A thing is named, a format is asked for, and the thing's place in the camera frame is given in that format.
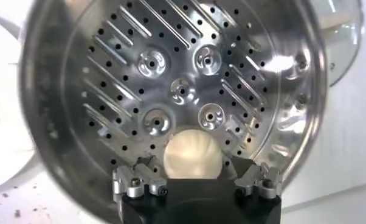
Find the hole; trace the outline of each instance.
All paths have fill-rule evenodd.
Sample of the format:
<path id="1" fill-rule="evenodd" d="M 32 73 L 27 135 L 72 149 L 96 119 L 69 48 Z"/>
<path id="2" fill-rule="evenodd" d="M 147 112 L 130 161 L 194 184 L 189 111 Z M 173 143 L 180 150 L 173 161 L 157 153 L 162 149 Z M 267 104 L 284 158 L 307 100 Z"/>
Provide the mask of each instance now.
<path id="1" fill-rule="evenodd" d="M 214 115 L 213 115 L 213 114 L 208 114 L 208 115 L 207 115 L 207 119 L 208 119 L 208 120 L 212 120 L 213 118 L 214 118 Z"/>

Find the metal bracket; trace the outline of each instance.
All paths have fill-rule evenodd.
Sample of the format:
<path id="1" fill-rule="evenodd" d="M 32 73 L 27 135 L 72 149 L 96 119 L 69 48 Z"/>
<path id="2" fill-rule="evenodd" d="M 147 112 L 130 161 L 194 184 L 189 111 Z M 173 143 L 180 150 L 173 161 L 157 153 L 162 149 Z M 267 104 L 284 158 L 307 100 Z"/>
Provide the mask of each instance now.
<path id="1" fill-rule="evenodd" d="M 253 194 L 255 187 L 259 195 L 266 199 L 273 199 L 280 193 L 281 176 L 277 168 L 271 167 L 268 172 L 263 172 L 260 166 L 251 165 L 246 173 L 234 183 L 237 187 L 236 194 L 239 197 L 247 197 Z"/>

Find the black machine part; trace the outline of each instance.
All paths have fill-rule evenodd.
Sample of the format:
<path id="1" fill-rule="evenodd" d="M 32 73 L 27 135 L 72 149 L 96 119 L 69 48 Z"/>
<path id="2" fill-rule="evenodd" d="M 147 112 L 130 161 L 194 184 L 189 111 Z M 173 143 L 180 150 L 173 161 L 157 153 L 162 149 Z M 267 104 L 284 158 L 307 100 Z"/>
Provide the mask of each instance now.
<path id="1" fill-rule="evenodd" d="M 235 180 L 163 179 L 145 163 L 113 171 L 113 196 L 125 224 L 280 223 L 276 168 L 232 158 Z"/>
<path id="2" fill-rule="evenodd" d="M 232 180 L 168 180 L 168 193 L 122 197 L 125 224 L 275 224 L 280 223 L 281 199 L 239 193 Z"/>

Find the perforated metal plate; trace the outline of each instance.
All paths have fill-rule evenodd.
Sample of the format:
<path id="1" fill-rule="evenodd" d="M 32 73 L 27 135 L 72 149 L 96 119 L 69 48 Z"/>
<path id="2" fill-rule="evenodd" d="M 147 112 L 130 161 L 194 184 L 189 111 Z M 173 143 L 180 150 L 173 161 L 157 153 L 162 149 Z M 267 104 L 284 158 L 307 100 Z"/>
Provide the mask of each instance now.
<path id="1" fill-rule="evenodd" d="M 188 128 L 287 179 L 323 113 L 325 57 L 305 1 L 37 3 L 21 67 L 44 161 L 81 204 L 112 220 L 111 171 L 148 160 Z"/>
<path id="2" fill-rule="evenodd" d="M 226 155 L 257 154 L 274 118 L 279 76 L 266 70 L 274 56 L 269 38 L 249 36 L 265 31 L 240 16 L 243 8 L 153 0 L 112 10 L 90 38 L 77 77 L 90 117 L 82 120 L 87 140 L 129 163 L 150 155 L 162 161 L 171 135 L 200 128 Z"/>

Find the bolt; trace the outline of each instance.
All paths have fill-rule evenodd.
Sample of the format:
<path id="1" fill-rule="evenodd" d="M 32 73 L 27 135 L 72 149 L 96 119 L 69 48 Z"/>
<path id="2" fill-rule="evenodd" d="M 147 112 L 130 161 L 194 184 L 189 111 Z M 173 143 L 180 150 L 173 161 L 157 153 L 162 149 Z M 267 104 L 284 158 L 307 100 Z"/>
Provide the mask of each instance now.
<path id="1" fill-rule="evenodd" d="M 330 71 L 333 71 L 335 67 L 336 67 L 336 64 L 330 63 Z"/>
<path id="2" fill-rule="evenodd" d="M 133 179 L 131 180 L 130 185 L 131 185 L 132 187 L 138 187 L 138 186 L 140 186 L 140 183 L 141 183 L 140 178 L 135 177 L 135 178 L 133 178 Z"/>
<path id="3" fill-rule="evenodd" d="M 157 190 L 159 196 L 166 196 L 168 194 L 168 189 L 165 186 L 161 186 Z"/>
<path id="4" fill-rule="evenodd" d="M 274 183 L 270 179 L 264 179 L 263 180 L 263 187 L 273 188 L 274 187 Z"/>

